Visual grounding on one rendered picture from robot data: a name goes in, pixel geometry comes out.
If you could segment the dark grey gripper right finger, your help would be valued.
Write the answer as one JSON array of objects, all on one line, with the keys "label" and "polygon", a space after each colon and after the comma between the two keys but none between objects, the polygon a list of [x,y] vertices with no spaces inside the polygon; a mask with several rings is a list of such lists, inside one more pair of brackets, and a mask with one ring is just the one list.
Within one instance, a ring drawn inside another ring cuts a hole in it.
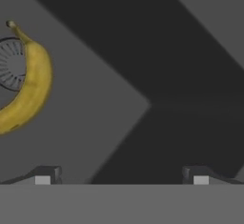
[{"label": "dark grey gripper right finger", "polygon": [[244,180],[219,175],[205,166],[185,166],[182,176],[182,183],[188,185],[244,185]]}]

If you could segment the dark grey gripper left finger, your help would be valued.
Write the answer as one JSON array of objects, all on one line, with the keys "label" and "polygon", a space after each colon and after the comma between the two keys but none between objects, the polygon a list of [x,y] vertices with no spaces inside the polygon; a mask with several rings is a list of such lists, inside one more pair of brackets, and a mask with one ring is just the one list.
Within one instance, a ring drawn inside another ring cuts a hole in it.
[{"label": "dark grey gripper left finger", "polygon": [[37,166],[26,174],[1,181],[0,185],[56,185],[61,183],[61,166]]}]

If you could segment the grey sink basin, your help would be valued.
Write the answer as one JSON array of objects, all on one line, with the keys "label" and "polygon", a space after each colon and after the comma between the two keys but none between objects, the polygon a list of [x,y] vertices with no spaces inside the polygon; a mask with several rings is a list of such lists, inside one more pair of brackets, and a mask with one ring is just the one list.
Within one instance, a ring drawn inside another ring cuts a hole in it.
[{"label": "grey sink basin", "polygon": [[0,0],[51,54],[30,123],[0,135],[0,181],[58,165],[67,184],[244,179],[244,0]]}]

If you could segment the grey sink drain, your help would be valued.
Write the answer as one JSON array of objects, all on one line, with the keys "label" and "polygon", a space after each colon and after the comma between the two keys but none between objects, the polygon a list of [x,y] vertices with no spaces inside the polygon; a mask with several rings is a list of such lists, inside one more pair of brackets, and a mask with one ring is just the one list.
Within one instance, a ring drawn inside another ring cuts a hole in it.
[{"label": "grey sink drain", "polygon": [[0,39],[0,85],[19,92],[26,76],[24,46],[19,38]]}]

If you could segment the yellow banana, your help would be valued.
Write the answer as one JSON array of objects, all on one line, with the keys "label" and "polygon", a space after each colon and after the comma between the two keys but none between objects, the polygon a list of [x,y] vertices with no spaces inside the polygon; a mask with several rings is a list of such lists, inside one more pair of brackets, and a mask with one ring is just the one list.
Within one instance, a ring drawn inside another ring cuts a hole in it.
[{"label": "yellow banana", "polygon": [[25,34],[13,20],[7,20],[6,25],[24,45],[26,74],[19,93],[0,109],[0,135],[20,129],[39,114],[51,94],[53,82],[48,50]]}]

